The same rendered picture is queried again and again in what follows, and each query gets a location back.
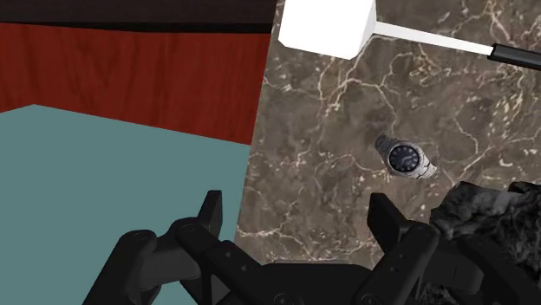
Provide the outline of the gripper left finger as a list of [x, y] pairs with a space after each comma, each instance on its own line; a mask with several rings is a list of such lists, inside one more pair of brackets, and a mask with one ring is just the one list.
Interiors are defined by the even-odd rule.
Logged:
[[218, 240], [222, 219], [222, 192], [209, 191], [198, 216], [174, 221], [163, 236], [124, 234], [82, 305], [151, 305], [171, 282], [182, 282], [198, 305], [268, 305], [257, 292], [260, 265]]

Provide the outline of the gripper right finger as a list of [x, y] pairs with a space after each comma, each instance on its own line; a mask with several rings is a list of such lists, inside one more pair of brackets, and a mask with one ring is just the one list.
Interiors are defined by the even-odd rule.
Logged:
[[429, 224], [408, 221], [383, 193], [370, 196], [368, 227], [384, 256], [355, 294], [361, 305], [419, 305], [426, 283], [459, 305], [531, 305], [531, 281], [489, 238], [448, 242]]

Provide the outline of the dark grey mottled lump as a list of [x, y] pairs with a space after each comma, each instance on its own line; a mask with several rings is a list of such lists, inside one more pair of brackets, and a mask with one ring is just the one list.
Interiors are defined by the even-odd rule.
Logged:
[[476, 294], [429, 283], [420, 305], [541, 305], [541, 185], [519, 181], [495, 190], [461, 182], [431, 210], [429, 223], [447, 241], [475, 235], [494, 243], [518, 273], [504, 279], [519, 292], [499, 288], [489, 276]]

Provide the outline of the silver wristwatch with dark dial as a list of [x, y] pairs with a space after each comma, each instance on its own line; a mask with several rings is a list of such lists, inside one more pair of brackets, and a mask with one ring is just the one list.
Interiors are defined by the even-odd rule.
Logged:
[[375, 150], [391, 175], [421, 179], [431, 178], [437, 172], [424, 151], [411, 141], [382, 133], [375, 140]]

